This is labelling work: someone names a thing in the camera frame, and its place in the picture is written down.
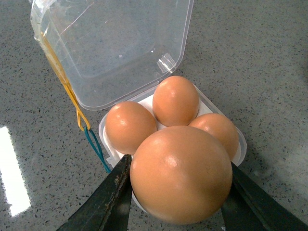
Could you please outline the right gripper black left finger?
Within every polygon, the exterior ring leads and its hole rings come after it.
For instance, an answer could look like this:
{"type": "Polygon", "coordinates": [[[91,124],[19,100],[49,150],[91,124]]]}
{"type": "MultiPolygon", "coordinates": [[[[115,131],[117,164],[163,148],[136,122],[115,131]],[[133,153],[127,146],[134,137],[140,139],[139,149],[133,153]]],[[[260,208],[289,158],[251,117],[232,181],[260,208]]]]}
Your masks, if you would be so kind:
{"type": "Polygon", "coordinates": [[[131,155],[124,155],[97,190],[58,230],[126,231],[132,199],[131,155]]]}

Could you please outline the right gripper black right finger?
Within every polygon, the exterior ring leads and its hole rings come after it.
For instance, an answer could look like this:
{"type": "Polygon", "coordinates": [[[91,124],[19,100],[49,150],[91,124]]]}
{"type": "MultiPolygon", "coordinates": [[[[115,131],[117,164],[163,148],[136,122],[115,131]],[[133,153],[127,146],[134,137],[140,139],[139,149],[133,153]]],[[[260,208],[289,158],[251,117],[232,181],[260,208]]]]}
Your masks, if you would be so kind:
{"type": "Polygon", "coordinates": [[[229,196],[221,208],[227,231],[306,231],[307,224],[277,203],[234,163],[229,196]]]}

